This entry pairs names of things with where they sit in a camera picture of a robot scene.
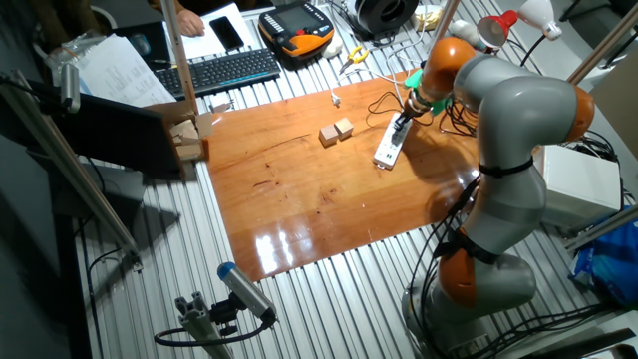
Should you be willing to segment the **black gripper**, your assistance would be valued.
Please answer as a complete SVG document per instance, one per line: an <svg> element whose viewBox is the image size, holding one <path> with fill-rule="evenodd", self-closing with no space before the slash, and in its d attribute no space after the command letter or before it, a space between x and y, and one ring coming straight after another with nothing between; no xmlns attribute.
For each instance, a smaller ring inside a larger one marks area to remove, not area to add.
<svg viewBox="0 0 638 359"><path fill-rule="evenodd" d="M398 132L406 127L411 119L418 118L428 111L428 103L420 103L417 100L408 98L403 105L400 117L395 121L394 128Z"/></svg>

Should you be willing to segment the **person's hand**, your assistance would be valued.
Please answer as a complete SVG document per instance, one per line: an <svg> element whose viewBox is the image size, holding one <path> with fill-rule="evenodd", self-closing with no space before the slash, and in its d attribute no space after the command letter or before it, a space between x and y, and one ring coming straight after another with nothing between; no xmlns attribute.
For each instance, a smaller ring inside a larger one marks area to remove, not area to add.
<svg viewBox="0 0 638 359"><path fill-rule="evenodd" d="M187 37L204 35L204 24L201 18L190 10L183 9L177 13L180 33Z"/></svg>

